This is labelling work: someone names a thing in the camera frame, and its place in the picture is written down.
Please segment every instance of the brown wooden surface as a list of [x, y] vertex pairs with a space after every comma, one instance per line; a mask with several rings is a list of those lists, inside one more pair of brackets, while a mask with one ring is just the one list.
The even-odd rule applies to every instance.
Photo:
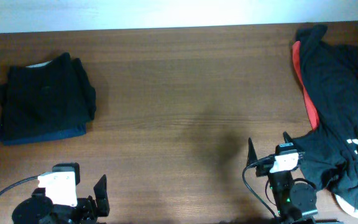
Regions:
[[[6, 147], [0, 190], [59, 162], [78, 162], [77, 196], [108, 177], [108, 223], [211, 223], [270, 218], [241, 180], [246, 139], [273, 153], [282, 133], [310, 130], [290, 43], [311, 24], [0, 34], [0, 83], [9, 65], [62, 52], [79, 57], [97, 92], [85, 136]], [[329, 24], [329, 43], [358, 45], [358, 22]], [[247, 174], [264, 196], [266, 178]], [[0, 223], [37, 181], [0, 197]], [[319, 216], [358, 223], [318, 193]]]

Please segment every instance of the folded black cloth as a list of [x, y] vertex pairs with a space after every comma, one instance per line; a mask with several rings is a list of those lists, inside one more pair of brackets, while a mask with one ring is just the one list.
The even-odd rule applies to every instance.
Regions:
[[358, 47], [328, 45], [321, 41], [326, 31], [318, 25], [296, 35], [303, 84], [320, 124], [292, 142], [306, 152], [305, 177], [358, 209]]
[[0, 86], [0, 103], [0, 140], [12, 141], [93, 120], [96, 92], [81, 61], [64, 53], [43, 67], [11, 67], [8, 83]]

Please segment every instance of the folded shirt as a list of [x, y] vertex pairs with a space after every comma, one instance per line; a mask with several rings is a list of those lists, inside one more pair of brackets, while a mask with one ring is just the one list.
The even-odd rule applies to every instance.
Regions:
[[86, 133], [96, 92], [81, 61], [64, 53], [40, 66], [11, 67], [0, 85], [0, 141], [6, 145], [50, 141]]

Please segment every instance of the white backdrop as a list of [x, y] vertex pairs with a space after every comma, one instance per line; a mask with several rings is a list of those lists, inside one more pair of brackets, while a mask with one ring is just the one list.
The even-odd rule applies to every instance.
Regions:
[[358, 0], [0, 0], [0, 33], [332, 21]]

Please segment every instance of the red trim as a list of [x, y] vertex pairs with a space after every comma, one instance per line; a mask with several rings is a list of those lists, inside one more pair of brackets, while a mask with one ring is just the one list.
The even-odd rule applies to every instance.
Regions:
[[295, 44], [292, 45], [292, 62], [295, 68], [296, 74], [298, 75], [299, 81], [303, 87], [303, 98], [305, 99], [306, 111], [308, 112], [309, 121], [311, 124], [311, 128], [315, 130], [319, 124], [318, 113], [316, 107], [310, 99], [308, 92], [306, 91], [305, 86], [303, 85], [302, 76], [301, 76], [301, 65], [300, 65], [300, 57], [299, 52], [301, 48], [301, 42], [296, 41]]

